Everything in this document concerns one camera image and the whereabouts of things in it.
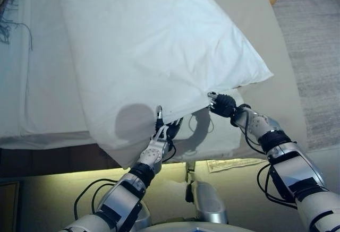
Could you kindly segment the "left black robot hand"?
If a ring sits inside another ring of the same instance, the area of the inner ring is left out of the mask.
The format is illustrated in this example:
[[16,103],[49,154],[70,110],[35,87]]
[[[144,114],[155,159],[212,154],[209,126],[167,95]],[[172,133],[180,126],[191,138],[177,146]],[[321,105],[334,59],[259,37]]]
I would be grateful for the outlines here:
[[163,129],[159,136],[161,138],[166,137],[168,140],[174,139],[180,130],[182,122],[183,117],[171,123],[165,124],[163,121],[163,108],[161,105],[158,105],[156,108],[155,134],[153,137],[155,137],[159,130],[166,125],[167,131],[165,132],[165,129]]

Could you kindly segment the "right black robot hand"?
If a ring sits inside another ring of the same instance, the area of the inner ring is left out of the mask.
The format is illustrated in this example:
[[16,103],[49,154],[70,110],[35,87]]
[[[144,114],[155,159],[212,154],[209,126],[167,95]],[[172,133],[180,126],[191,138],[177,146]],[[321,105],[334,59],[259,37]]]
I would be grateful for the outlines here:
[[235,100],[227,95],[215,92],[209,92],[207,96],[210,98],[208,109],[221,117],[231,118],[236,110]]

